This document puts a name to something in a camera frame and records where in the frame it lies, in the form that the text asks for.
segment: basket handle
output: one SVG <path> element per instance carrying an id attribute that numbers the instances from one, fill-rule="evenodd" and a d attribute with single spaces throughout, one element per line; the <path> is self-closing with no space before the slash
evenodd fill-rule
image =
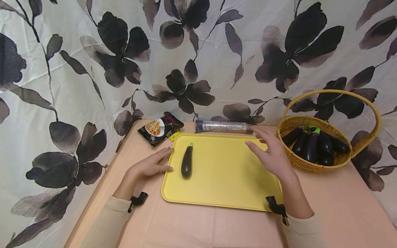
<path id="1" fill-rule="evenodd" d="M 338 93 L 338 94 L 345 94 L 345 95 L 349 95 L 352 97 L 355 97 L 357 99 L 360 99 L 361 101 L 363 101 L 365 104 L 367 104 L 372 111 L 375 114 L 375 119 L 376 119 L 376 123 L 375 123 L 375 127 L 374 129 L 367 135 L 367 137 L 365 137 L 364 139 L 362 139 L 359 143 L 357 143 L 353 149 L 352 152 L 350 153 L 350 158 L 354 158 L 359 152 L 361 152 L 364 148 L 366 148 L 371 141 L 373 141 L 373 139 L 376 137 L 377 133 L 380 130 L 380 126 L 382 123 L 382 118 L 380 115 L 379 110 L 377 109 L 377 107 L 371 103 L 367 98 L 360 96 L 359 94 L 350 92 L 350 91 L 346 91 L 346 90 L 333 90 L 333 89 L 328 89 L 328 90 L 314 90 L 314 91 L 310 91 L 307 93 L 304 93 L 300 96 L 297 96 L 296 98 L 294 98 L 287 106 L 287 108 L 284 111 L 283 117 L 281 118 L 281 122 L 284 121 L 288 110 L 292 107 L 292 105 L 294 105 L 297 101 L 304 99 L 308 96 L 314 95 L 314 94 L 320 94 L 320 93 Z"/>

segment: beige table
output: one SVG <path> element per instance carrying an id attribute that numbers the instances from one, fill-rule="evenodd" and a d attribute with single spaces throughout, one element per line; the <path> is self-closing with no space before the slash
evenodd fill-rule
<path id="1" fill-rule="evenodd" d="M 153 149 L 136 131 L 147 122 L 138 121 L 127 135 L 65 247 L 80 247 L 89 227 L 131 165 L 172 146 L 171 141 L 166 140 Z M 276 132 L 276 127 L 263 128 Z M 185 123 L 181 131 L 194 132 L 194 124 Z M 310 205 L 319 216 L 330 248 L 397 247 L 396 229 L 352 164 L 326 174 L 301 171 L 297 174 Z M 163 175 L 158 175 L 136 188 L 135 195 L 145 191 L 149 197 L 144 205 L 133 210 L 121 248 L 287 247 L 278 215 L 168 203 L 160 194 L 162 180 Z"/>

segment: black clamp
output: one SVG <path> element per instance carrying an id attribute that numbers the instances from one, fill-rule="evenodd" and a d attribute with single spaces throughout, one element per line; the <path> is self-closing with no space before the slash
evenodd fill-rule
<path id="1" fill-rule="evenodd" d="M 141 192 L 141 194 L 138 197 L 131 197 L 131 205 L 128 208 L 128 212 L 131 213 L 132 207 L 133 206 L 140 206 L 145 203 L 146 198 L 148 197 L 148 194 L 145 192 Z"/>
<path id="2" fill-rule="evenodd" d="M 282 216 L 282 221 L 285 225 L 287 225 L 287 214 L 285 212 L 284 204 L 277 204 L 276 198 L 274 196 L 267 196 L 266 201 L 268 202 L 268 206 L 273 213 L 279 214 Z"/>

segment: food package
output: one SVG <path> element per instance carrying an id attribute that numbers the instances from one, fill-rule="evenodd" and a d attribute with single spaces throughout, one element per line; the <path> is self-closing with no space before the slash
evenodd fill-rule
<path id="1" fill-rule="evenodd" d="M 183 123 L 170 112 L 138 129 L 152 146 L 157 146 L 183 127 Z"/>
<path id="2" fill-rule="evenodd" d="M 196 133 L 202 132 L 229 132 L 229 133 L 253 133 L 251 124 L 245 122 L 228 121 L 201 121 L 196 120 Z"/>

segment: hand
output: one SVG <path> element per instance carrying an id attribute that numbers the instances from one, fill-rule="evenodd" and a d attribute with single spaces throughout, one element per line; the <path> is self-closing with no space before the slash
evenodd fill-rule
<path id="1" fill-rule="evenodd" d="M 172 152 L 173 148 L 170 147 L 161 149 L 160 151 L 133 165 L 128 169 L 127 173 L 133 173 L 137 177 L 149 177 L 160 172 L 172 171 L 173 168 L 171 166 L 160 165 L 160 162 L 164 158 L 168 157 Z"/>
<path id="2" fill-rule="evenodd" d="M 291 175 L 294 175 L 295 172 L 289 163 L 281 141 L 273 134 L 259 127 L 252 126 L 251 129 L 256 133 L 256 138 L 260 139 L 261 143 L 267 144 L 268 146 L 268 149 L 263 151 L 254 143 L 246 141 L 247 146 L 258 156 L 262 165 L 280 180 L 287 179 Z"/>

